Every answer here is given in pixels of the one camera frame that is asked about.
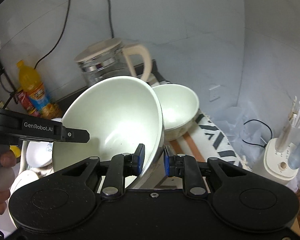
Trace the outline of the person's left hand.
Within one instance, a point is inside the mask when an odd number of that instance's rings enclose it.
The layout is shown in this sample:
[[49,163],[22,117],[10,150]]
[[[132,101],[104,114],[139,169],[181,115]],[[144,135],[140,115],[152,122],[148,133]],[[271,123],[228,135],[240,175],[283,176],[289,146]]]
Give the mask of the person's left hand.
[[7,207],[6,201],[10,197],[10,187],[14,182],[14,167],[17,163],[17,159],[14,153],[9,150],[0,156],[0,215],[2,215]]

